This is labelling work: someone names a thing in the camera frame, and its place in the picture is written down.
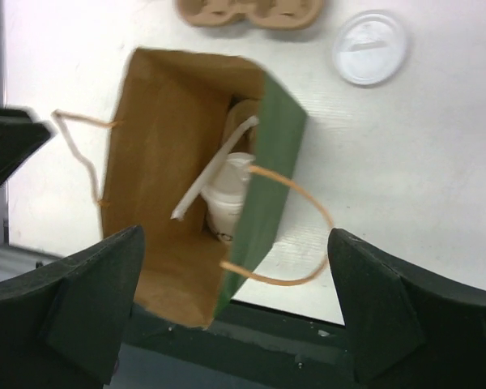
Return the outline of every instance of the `white table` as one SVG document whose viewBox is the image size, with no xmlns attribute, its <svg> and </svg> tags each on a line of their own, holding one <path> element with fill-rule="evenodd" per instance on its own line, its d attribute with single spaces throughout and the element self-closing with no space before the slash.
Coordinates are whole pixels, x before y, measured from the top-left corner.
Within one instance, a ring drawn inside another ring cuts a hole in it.
<svg viewBox="0 0 486 389">
<path fill-rule="evenodd" d="M 138 45 L 252 58 L 312 115 L 296 180 L 338 226 L 486 289 L 486 0 L 330 3 L 308 30 L 267 32 L 245 23 L 192 28 L 170 0 L 6 0 L 7 101 L 41 118 L 60 108 L 108 120 L 126 58 Z M 404 21 L 411 57 L 386 85 L 355 88 L 336 74 L 330 47 L 346 19 L 369 9 Z M 103 174 L 108 131 L 77 124 L 71 131 Z M 9 188 L 12 243 L 70 254 L 100 239 L 87 173 L 61 136 Z M 293 195 L 258 271 L 302 276 L 320 260 L 326 239 L 321 217 Z M 250 281 L 237 298 L 343 322 L 328 271 L 295 288 Z"/>
</svg>

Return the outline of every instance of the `cup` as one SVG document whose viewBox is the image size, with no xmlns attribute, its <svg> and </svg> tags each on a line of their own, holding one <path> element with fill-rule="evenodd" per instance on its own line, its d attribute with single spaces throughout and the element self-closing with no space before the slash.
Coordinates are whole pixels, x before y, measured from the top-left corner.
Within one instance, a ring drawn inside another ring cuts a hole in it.
<svg viewBox="0 0 486 389">
<path fill-rule="evenodd" d="M 223 243 L 230 244 L 240 218 L 247 186 L 249 165 L 255 157 L 246 152 L 229 154 L 220 171 L 202 188 L 207 202 L 207 225 Z"/>
</svg>

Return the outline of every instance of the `paper bag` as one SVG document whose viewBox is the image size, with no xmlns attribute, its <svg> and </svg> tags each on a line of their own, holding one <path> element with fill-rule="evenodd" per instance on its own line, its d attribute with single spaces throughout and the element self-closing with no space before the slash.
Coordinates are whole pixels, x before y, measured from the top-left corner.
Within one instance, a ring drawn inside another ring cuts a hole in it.
<svg viewBox="0 0 486 389">
<path fill-rule="evenodd" d="M 238 57 L 135 50 L 115 116 L 101 208 L 104 236 L 141 224 L 147 244 L 135 301 L 187 327 L 208 327 L 272 247 L 288 188 L 254 176 L 230 249 L 208 231 L 198 197 L 170 216 L 222 144 L 229 109 L 258 102 L 256 165 L 291 177 L 306 113 L 266 71 Z"/>
</svg>

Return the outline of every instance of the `cup lid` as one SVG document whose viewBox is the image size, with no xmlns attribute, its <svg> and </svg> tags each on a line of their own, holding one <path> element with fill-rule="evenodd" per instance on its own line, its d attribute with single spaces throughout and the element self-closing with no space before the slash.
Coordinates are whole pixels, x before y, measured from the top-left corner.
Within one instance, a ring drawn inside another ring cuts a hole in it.
<svg viewBox="0 0 486 389">
<path fill-rule="evenodd" d="M 407 34 L 392 15 L 367 11 L 342 26 L 333 46 L 333 62 L 348 82 L 374 85 L 399 70 L 407 48 Z"/>
<path fill-rule="evenodd" d="M 202 188 L 207 202 L 242 205 L 250 179 L 248 165 L 254 156 L 244 152 L 229 154 L 220 171 Z"/>
</svg>

